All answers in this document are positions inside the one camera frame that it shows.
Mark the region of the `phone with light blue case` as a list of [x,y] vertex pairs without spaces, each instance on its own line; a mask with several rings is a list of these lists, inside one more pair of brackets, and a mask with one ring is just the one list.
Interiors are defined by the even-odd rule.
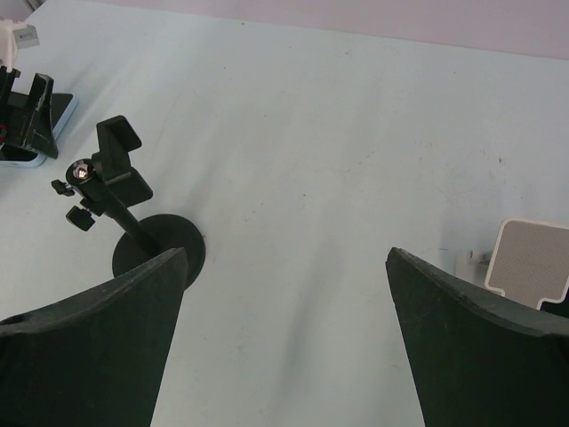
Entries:
[[[78,105],[78,98],[71,93],[55,93],[52,97],[52,133],[58,140]],[[12,145],[1,144],[1,166],[34,168],[40,166],[47,158]]]

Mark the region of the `white phone stand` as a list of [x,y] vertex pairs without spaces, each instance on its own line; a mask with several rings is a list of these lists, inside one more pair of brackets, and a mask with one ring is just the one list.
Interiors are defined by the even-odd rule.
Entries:
[[454,275],[524,306],[568,317],[568,227],[509,218],[490,251],[459,255]]

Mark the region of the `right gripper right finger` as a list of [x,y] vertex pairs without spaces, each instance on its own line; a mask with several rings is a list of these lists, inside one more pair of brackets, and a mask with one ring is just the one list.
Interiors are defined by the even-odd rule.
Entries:
[[566,426],[568,320],[456,278],[404,249],[389,289],[427,426]]

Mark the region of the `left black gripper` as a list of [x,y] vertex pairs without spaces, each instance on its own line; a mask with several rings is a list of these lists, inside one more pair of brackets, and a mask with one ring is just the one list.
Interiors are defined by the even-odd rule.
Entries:
[[57,158],[52,130],[52,95],[54,80],[36,73],[28,94],[14,92],[17,69],[1,67],[1,143],[26,151]]

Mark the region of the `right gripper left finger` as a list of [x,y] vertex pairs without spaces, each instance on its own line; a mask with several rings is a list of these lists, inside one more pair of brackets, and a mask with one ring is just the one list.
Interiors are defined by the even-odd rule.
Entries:
[[149,426],[185,290],[170,249],[1,322],[3,426]]

